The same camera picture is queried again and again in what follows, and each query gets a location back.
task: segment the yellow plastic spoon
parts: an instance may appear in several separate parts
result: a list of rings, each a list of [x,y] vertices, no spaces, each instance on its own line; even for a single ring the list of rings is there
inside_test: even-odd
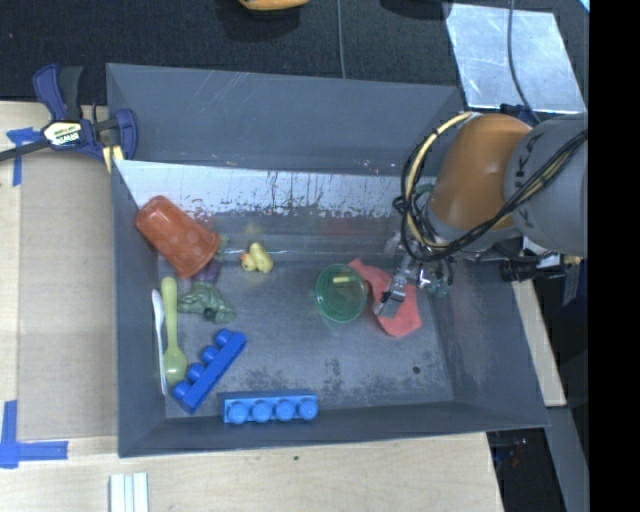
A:
[[[178,283],[173,277],[162,280],[162,301],[167,325],[167,350],[162,361],[167,382],[175,386],[187,373],[187,357],[178,346]]]

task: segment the red cup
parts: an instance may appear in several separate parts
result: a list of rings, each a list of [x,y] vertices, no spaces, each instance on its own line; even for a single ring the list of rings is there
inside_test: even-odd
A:
[[[205,229],[164,196],[140,208],[134,222],[181,279],[202,270],[220,247],[220,235]]]

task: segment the clamp handle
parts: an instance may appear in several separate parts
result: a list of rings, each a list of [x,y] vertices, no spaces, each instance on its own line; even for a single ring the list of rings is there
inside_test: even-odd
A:
[[[81,66],[63,68],[59,64],[49,64],[33,76],[33,88],[38,101],[47,107],[52,121],[77,120],[82,117],[78,105],[78,82],[81,74]]]

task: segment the red cloth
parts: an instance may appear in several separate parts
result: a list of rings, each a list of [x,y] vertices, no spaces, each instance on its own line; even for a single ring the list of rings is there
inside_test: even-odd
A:
[[[391,276],[378,267],[365,265],[360,258],[353,260],[349,263],[349,266],[371,285],[374,305],[380,302],[382,294],[389,286]],[[396,338],[406,336],[422,327],[422,319],[418,312],[418,301],[416,299],[416,286],[414,284],[407,284],[405,291],[407,295],[393,318],[376,316],[382,328]]]

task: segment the green plastic bowl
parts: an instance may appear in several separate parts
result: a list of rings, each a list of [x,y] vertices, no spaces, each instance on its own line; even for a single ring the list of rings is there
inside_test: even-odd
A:
[[[357,318],[367,304],[367,289],[360,275],[340,263],[325,268],[316,279],[316,298],[322,314],[335,322]]]

